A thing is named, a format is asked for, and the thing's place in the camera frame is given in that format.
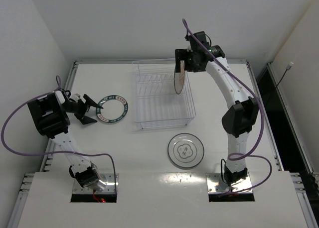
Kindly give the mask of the orange sunburst plate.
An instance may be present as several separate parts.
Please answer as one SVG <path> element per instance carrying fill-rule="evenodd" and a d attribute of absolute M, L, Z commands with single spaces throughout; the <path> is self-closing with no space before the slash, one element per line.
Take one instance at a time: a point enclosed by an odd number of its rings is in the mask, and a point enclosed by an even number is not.
<path fill-rule="evenodd" d="M 180 94 L 184 87 L 185 64 L 184 61 L 177 62 L 174 70 L 174 89 L 176 94 Z"/>

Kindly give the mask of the dark green ring plate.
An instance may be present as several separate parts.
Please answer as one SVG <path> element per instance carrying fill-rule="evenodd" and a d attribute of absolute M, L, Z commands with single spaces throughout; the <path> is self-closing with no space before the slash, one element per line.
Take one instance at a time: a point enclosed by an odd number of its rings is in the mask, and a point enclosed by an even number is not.
<path fill-rule="evenodd" d="M 125 98 L 119 95 L 109 95 L 102 98 L 96 109 L 97 118 L 106 124 L 115 124 L 125 118 L 129 106 Z"/>

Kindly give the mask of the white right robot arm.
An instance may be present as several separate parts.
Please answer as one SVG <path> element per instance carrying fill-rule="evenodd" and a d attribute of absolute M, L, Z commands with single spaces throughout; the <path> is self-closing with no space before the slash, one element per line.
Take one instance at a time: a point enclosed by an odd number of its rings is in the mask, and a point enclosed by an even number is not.
<path fill-rule="evenodd" d="M 228 154 L 244 154 L 248 135 L 258 115 L 257 99 L 250 96 L 230 75 L 224 52 L 220 46 L 211 45 L 205 32 L 186 35 L 185 39 L 190 46 L 175 50 L 175 92 L 180 94 L 183 90 L 186 72 L 206 71 L 226 100 L 228 110 L 222 117 L 222 126 L 228 135 Z"/>

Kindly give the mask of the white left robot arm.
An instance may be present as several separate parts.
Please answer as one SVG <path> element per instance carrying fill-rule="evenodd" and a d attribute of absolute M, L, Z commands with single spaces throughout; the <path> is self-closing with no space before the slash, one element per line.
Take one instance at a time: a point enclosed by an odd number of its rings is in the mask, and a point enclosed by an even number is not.
<path fill-rule="evenodd" d="M 27 106 L 38 132 L 51 139 L 65 152 L 70 163 L 70 176 L 76 179 L 82 188 L 103 191 L 106 182 L 102 180 L 97 166 L 87 155 L 83 155 L 77 145 L 69 130 L 70 119 L 67 115 L 74 114 L 82 125 L 96 123 L 95 119 L 86 116 L 86 112 L 90 107 L 100 109 L 101 106 L 86 94 L 81 98 L 78 94 L 69 95 L 65 90 L 49 93 L 28 102 Z"/>

